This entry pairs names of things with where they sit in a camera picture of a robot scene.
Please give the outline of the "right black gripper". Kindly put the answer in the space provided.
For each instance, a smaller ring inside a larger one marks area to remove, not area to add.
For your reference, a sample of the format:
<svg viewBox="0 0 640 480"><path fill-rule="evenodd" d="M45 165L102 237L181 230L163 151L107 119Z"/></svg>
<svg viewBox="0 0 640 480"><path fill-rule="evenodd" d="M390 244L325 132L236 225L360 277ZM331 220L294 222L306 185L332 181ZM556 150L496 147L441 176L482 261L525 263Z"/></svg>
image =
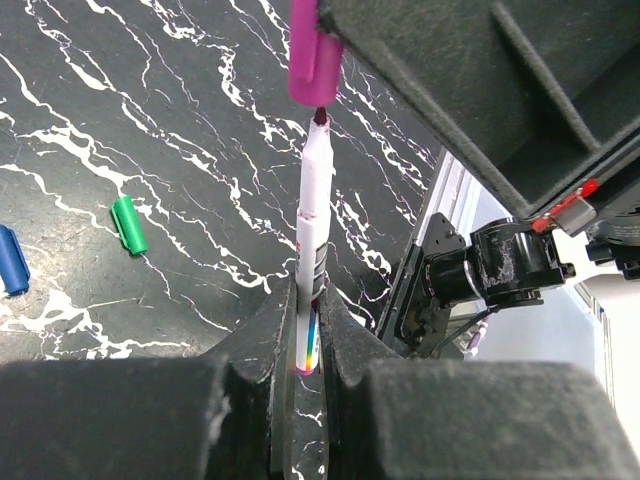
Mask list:
<svg viewBox="0 0 640 480"><path fill-rule="evenodd" d="M625 280L639 279L639 165L629 164L598 184L587 201L596 219L587 229L587 255L613 262Z"/></svg>

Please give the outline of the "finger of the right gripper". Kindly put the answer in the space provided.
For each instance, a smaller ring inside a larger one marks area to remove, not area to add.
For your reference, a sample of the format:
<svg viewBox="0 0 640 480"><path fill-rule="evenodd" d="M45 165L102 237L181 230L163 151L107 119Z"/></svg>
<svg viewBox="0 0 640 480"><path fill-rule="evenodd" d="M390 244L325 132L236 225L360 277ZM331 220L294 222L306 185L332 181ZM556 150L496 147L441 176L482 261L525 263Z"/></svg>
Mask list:
<svg viewBox="0 0 640 480"><path fill-rule="evenodd" d="M635 1L324 1L321 23L521 218L639 199Z"/></svg>

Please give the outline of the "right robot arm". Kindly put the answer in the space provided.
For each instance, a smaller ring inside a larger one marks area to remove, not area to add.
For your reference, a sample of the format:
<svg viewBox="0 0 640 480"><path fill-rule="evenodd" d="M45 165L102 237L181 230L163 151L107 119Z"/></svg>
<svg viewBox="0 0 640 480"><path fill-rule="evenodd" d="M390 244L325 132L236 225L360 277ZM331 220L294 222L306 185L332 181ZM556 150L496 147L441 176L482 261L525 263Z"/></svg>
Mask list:
<svg viewBox="0 0 640 480"><path fill-rule="evenodd" d="M568 364L446 360L474 323L575 276L553 235L639 276L635 1L323 1L321 25L392 87L508 216L467 237L427 209L374 333L321 304L331 479L635 479L604 389Z"/></svg>

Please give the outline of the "magenta pen cap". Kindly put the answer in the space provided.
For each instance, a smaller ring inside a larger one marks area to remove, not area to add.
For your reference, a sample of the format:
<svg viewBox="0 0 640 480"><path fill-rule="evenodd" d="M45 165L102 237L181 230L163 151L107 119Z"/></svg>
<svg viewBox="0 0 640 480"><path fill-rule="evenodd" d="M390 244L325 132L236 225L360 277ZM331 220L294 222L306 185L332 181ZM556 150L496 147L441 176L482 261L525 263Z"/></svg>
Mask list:
<svg viewBox="0 0 640 480"><path fill-rule="evenodd" d="M338 92L343 45L320 29L317 1L290 4L289 95L304 106L327 107Z"/></svg>

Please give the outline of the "blue pen cap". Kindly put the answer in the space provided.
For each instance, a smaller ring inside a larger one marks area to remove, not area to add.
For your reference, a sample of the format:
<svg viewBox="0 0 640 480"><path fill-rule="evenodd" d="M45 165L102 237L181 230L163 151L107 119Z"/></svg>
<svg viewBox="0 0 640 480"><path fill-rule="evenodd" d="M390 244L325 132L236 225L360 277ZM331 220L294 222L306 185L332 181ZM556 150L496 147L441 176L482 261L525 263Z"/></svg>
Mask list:
<svg viewBox="0 0 640 480"><path fill-rule="evenodd" d="M0 226L0 271L5 290L10 296L26 293L29 289L30 270L15 232Z"/></svg>

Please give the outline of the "white pen magenta end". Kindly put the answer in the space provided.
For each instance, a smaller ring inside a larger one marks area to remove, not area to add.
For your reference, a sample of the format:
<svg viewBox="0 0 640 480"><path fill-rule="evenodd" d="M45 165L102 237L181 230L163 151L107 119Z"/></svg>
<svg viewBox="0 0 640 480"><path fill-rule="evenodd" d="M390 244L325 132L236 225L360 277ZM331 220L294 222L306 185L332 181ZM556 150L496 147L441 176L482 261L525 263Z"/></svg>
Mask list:
<svg viewBox="0 0 640 480"><path fill-rule="evenodd" d="M301 157L296 219L296 369L314 372L319 360L317 299L325 286L334 151L326 109L310 121Z"/></svg>

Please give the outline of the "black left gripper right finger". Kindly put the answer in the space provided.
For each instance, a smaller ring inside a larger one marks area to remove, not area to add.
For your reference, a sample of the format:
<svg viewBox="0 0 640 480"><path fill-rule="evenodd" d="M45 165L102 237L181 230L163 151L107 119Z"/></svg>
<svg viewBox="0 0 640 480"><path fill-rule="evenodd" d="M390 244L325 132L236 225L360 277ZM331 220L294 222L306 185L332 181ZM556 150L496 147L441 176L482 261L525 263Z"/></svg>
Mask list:
<svg viewBox="0 0 640 480"><path fill-rule="evenodd" d="M330 285L319 297L321 374L329 479L379 479L378 428L367 372L397 354L360 325Z"/></svg>

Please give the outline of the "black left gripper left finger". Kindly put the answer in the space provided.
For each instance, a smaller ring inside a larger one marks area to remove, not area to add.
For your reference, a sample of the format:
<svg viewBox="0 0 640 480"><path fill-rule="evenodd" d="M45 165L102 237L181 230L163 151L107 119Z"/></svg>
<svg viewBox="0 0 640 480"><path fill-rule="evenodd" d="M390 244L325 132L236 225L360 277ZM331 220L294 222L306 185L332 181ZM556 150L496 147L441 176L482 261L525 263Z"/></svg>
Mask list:
<svg viewBox="0 0 640 480"><path fill-rule="evenodd" d="M292 470L296 286L291 277L203 356L224 364L208 479L288 479Z"/></svg>

